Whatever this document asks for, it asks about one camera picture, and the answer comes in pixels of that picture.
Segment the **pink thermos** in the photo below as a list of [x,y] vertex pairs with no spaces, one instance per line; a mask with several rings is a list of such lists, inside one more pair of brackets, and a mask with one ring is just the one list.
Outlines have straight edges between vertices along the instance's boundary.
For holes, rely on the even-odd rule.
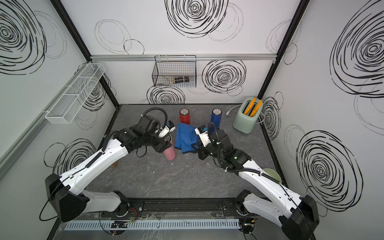
[[170,136],[170,143],[171,143],[171,146],[164,151],[164,155],[167,160],[172,161],[176,157],[176,152],[175,152],[173,139],[171,136]]

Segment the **blue cloth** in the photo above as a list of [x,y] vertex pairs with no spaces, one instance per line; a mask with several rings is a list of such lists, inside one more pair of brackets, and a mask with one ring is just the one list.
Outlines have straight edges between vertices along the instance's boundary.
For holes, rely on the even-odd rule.
[[197,152],[192,147],[192,145],[197,143],[199,138],[195,132],[195,128],[196,127],[183,123],[178,124],[174,146],[176,149],[181,150],[183,154]]

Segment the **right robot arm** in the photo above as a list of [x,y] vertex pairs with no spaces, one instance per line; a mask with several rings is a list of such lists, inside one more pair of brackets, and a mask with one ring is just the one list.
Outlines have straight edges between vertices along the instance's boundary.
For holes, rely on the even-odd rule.
[[224,130],[214,123],[195,128],[198,139],[193,148],[199,159],[211,156],[226,173],[251,183],[265,195],[262,199],[250,191],[239,195],[241,215],[256,214],[281,227],[290,240],[314,240],[320,223],[317,202],[290,190],[266,173],[251,156],[233,146]]

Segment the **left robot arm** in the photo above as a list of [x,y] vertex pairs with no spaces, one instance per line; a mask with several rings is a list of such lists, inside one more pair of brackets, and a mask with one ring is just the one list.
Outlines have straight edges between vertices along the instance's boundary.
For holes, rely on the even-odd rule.
[[87,186],[107,168],[141,147],[152,147],[163,153],[171,147],[167,140],[175,130],[172,121],[165,125],[152,116],[142,115],[138,124],[113,131],[100,150],[83,163],[61,175],[51,174],[45,179],[47,202],[52,205],[62,222],[69,222],[85,213],[109,212],[125,217],[131,211],[128,199],[120,192],[90,192]]

